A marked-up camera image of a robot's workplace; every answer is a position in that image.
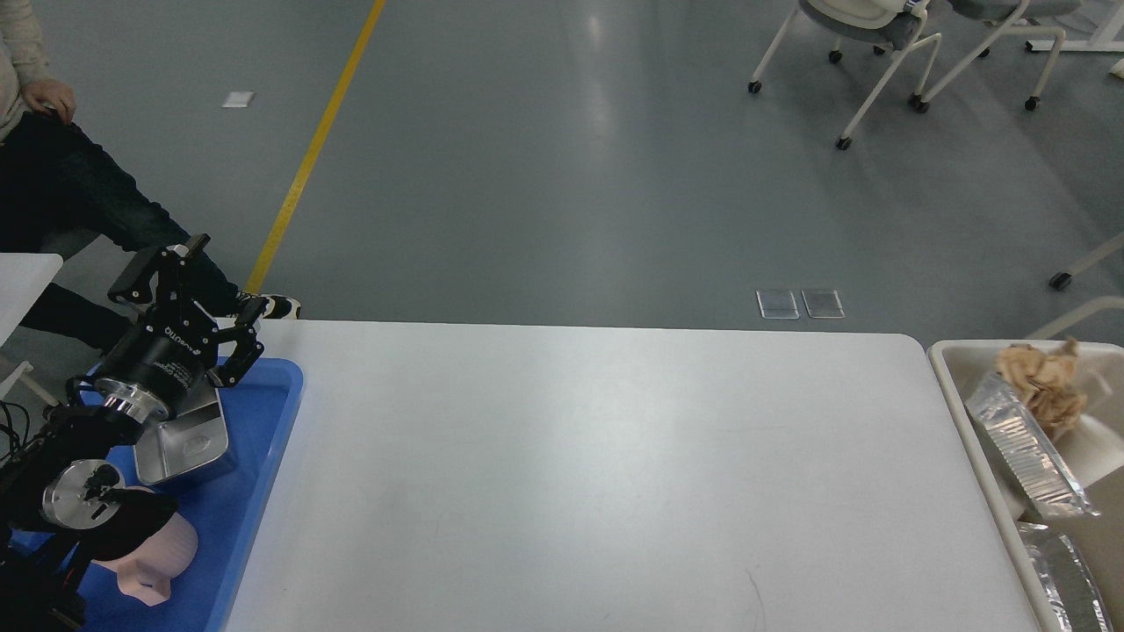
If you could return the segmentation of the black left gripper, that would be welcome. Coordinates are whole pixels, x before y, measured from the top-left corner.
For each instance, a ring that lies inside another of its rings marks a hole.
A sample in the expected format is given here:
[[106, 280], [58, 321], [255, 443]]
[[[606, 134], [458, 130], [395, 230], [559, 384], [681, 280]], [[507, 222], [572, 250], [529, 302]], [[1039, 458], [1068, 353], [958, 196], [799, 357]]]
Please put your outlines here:
[[[102, 352], [92, 385], [103, 408], [128, 419], [176, 419], [205, 374], [216, 389], [241, 383], [263, 355], [259, 320], [268, 300], [251, 298], [232, 327], [214, 328], [203, 347], [193, 347], [169, 327], [211, 327], [212, 316], [185, 287], [185, 271], [210, 241], [197, 233], [184, 244], [140, 249], [110, 285], [108, 299], [133, 309], [129, 328]], [[233, 351], [220, 362], [220, 347]]]

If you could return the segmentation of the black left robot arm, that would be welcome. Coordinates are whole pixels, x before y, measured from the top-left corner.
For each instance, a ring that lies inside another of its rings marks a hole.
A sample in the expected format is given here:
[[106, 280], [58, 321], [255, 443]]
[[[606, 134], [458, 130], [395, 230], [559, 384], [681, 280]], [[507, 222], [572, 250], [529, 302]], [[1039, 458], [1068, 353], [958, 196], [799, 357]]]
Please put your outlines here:
[[83, 628], [79, 587], [90, 565], [137, 549], [179, 507], [167, 493], [130, 491], [110, 451], [176, 419], [200, 383], [241, 383], [263, 355], [264, 298], [250, 300], [223, 328], [185, 283], [208, 241], [197, 233], [133, 256], [108, 296], [140, 305], [140, 316], [96, 370], [67, 378], [67, 401], [4, 457], [4, 631]]

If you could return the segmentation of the person's hand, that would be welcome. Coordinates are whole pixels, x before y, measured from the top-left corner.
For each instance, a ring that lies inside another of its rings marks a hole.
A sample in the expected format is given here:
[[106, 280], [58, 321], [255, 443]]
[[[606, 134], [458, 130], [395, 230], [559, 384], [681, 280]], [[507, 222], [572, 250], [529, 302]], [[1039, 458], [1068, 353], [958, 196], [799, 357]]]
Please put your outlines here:
[[78, 103], [74, 91], [58, 80], [33, 81], [22, 88], [25, 103], [31, 111], [43, 112], [65, 126], [71, 125], [76, 115]]

